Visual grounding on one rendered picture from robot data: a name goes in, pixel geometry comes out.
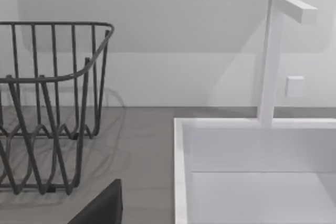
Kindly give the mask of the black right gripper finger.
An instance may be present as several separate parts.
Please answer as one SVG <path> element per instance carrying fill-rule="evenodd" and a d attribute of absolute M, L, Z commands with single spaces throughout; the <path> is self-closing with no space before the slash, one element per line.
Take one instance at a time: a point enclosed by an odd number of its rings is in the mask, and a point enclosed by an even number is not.
<path fill-rule="evenodd" d="M 111 182 L 67 224 L 122 224 L 122 180 Z"/>

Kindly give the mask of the white sink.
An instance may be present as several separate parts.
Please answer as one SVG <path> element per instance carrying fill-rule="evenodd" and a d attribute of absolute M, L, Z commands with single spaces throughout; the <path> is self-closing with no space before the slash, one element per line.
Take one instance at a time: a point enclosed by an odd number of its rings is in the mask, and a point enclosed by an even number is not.
<path fill-rule="evenodd" d="M 174 119 L 174 224 L 336 224 L 336 119 Z"/>

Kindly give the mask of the tall white tap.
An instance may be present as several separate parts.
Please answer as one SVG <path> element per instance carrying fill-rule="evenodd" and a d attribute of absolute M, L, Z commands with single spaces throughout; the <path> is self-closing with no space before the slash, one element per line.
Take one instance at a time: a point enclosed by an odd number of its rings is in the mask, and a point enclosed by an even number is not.
<path fill-rule="evenodd" d="M 263 77 L 260 104 L 257 109 L 258 120 L 264 127 L 271 127 L 274 119 L 285 16 L 299 24 L 311 25 L 317 21 L 318 8 L 302 0 L 268 0 L 263 49 Z"/>

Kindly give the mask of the small white square knob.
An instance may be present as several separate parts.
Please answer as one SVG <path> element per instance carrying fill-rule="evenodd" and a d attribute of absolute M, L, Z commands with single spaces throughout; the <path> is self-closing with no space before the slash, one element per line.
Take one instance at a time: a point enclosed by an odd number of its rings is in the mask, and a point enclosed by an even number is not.
<path fill-rule="evenodd" d="M 286 78 L 286 89 L 285 94 L 288 98 L 298 98 L 303 95 L 304 90 L 303 76 L 288 76 Z"/>

